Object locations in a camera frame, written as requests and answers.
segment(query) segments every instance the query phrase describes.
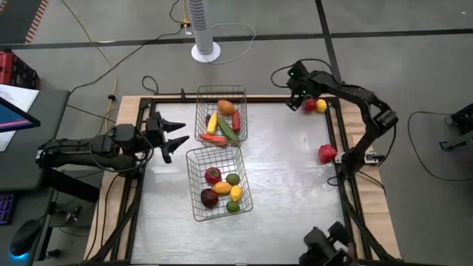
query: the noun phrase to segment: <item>monitor screen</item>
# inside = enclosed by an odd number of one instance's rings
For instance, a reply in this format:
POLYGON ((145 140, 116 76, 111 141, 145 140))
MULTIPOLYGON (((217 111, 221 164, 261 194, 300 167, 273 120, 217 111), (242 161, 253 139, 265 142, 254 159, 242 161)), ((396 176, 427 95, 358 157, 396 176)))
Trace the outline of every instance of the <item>monitor screen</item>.
POLYGON ((21 111, 4 98, 0 98, 0 132, 39 126, 39 121, 21 111))

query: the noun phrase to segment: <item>gray floor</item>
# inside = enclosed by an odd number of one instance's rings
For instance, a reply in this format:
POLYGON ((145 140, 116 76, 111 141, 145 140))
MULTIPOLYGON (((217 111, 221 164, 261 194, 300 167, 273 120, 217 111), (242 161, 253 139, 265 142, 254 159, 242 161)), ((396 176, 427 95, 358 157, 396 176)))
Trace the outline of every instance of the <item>gray floor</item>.
MULTIPOLYGON (((259 34, 320 33, 313 1, 210 0, 215 22, 251 23, 259 34)), ((71 1, 92 37, 98 40, 153 38, 172 31, 167 19, 172 1, 71 1)), ((473 27, 473 4, 462 0, 331 0, 324 1, 330 30, 335 33, 382 30, 444 30, 473 27)), ((228 29, 223 35, 248 34, 228 29)), ((67 10, 52 0, 43 17, 35 43, 85 41, 67 10)), ((473 182, 446 183, 430 177, 415 159, 406 133, 410 112, 455 112, 471 103, 470 69, 472 35, 394 38, 344 38, 333 41, 343 79, 377 92, 398 113, 398 139, 389 160, 381 167, 389 209, 402 257, 411 262, 473 265, 469 255, 473 237, 473 182)), ((222 43, 222 59, 233 58, 248 42, 222 43)), ((134 47, 108 47, 112 63, 134 47)), ((252 50, 232 64, 197 64, 190 58, 190 44, 145 47, 121 65, 118 96, 148 94, 141 87, 144 75, 153 75, 161 92, 195 91, 198 86, 240 83, 250 94, 282 94, 272 86, 270 73, 299 58, 327 59, 323 40, 257 41, 252 50)), ((69 89, 105 72, 107 65, 93 48, 17 50, 39 71, 44 86, 69 89)), ((276 77, 283 82, 285 77, 276 77)), ((77 91, 70 104, 103 114, 112 76, 77 91)), ((68 109, 59 137, 94 135, 100 119, 68 109)), ((413 120, 415 145, 435 173, 447 178, 472 175, 469 149, 444 153, 438 141, 454 133, 443 117, 420 115, 413 120)), ((375 148, 384 152, 390 134, 375 148)), ((54 242, 69 241, 64 235, 54 242)), ((56 265, 48 260, 48 265, 56 265)))

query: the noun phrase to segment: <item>green cucumber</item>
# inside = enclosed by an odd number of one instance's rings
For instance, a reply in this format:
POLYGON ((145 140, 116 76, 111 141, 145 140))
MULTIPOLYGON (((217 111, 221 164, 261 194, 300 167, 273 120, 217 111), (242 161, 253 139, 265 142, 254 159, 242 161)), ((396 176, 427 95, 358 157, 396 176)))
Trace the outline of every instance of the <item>green cucumber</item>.
POLYGON ((239 141, 239 137, 233 129, 225 122, 225 119, 223 117, 219 117, 217 119, 217 122, 219 124, 220 130, 222 130, 223 135, 230 141, 239 141))

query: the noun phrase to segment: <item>metal wire basket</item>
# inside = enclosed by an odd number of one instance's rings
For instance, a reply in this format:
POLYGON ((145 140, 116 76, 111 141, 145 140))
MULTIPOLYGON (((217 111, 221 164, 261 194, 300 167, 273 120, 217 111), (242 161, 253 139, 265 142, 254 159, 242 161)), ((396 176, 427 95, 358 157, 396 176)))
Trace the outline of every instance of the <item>metal wire basket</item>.
POLYGON ((189 186, 191 189, 192 212, 194 219, 198 222, 225 216, 242 214, 253 209, 250 186, 246 176, 245 164, 243 163, 242 151, 238 146, 227 146, 220 148, 209 146, 201 149, 193 149, 187 152, 187 171, 189 175, 189 186), (243 195, 239 203, 239 211, 228 212, 226 205, 230 201, 228 195, 219 196, 218 203, 213 208, 207 208, 202 204, 200 192, 211 188, 212 184, 205 181, 205 171, 210 167, 217 167, 222 172, 222 179, 228 174, 238 174, 239 186, 243 195))
MULTIPOLYGON (((217 102, 228 100, 232 102, 240 116, 240 130, 238 132, 239 141, 227 140, 228 143, 240 144, 248 138, 248 121, 246 112, 246 88, 242 85, 215 85, 200 86, 197 90, 197 107, 195 115, 195 140, 203 143, 204 146, 212 146, 213 143, 201 138, 201 134, 206 134, 207 123, 205 119, 208 115, 218 112, 217 102)), ((225 119, 228 125, 232 124, 232 117, 220 115, 219 119, 225 119)), ((222 131, 217 127, 215 136, 224 137, 222 131)))

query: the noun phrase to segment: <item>white paper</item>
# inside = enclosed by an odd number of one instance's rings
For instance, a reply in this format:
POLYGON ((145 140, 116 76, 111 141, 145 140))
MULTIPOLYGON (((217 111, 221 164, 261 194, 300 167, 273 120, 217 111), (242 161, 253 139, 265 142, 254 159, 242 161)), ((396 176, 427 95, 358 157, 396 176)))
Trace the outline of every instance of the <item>white paper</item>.
MULTIPOLYGON (((36 96, 38 96, 38 92, 39 91, 35 89, 23 89, 0 84, 0 97, 8 100, 11 104, 20 108, 24 112, 28 112, 35 101, 36 96)), ((14 134, 14 131, 0 133, 0 151, 5 151, 14 134)))

